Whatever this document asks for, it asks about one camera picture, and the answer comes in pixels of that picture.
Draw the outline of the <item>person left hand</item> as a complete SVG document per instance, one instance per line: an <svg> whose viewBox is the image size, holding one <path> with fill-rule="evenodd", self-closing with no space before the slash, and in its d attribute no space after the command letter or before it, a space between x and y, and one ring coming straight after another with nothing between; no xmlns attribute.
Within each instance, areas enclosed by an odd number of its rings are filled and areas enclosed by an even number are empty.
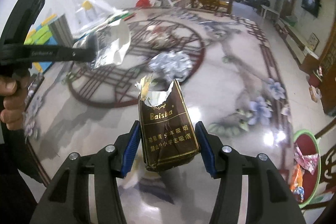
<svg viewBox="0 0 336 224"><path fill-rule="evenodd" d="M8 130L22 129L25 100L28 94L30 73L28 70L16 71L15 78L1 76L1 122Z"/></svg>

